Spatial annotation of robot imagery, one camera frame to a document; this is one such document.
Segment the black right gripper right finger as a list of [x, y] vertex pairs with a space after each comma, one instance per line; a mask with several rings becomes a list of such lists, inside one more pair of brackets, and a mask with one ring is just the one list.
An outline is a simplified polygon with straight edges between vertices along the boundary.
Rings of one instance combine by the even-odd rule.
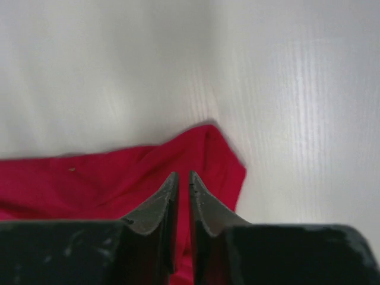
[[378, 284], [364, 236], [342, 224], [252, 224], [189, 175], [195, 284]]

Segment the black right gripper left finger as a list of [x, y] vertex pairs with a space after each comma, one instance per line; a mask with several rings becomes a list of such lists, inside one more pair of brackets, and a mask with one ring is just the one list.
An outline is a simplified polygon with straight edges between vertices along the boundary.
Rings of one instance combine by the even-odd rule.
[[168, 284], [179, 176], [115, 220], [1, 223], [2, 284]]

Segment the red t shirt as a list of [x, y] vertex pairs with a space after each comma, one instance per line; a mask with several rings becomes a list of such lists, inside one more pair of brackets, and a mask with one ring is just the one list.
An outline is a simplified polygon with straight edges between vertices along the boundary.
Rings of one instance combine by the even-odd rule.
[[71, 157], [1, 161], [1, 219], [116, 219], [179, 175], [176, 269], [171, 284], [192, 284], [188, 183], [197, 172], [234, 210], [246, 168], [214, 125], [160, 145]]

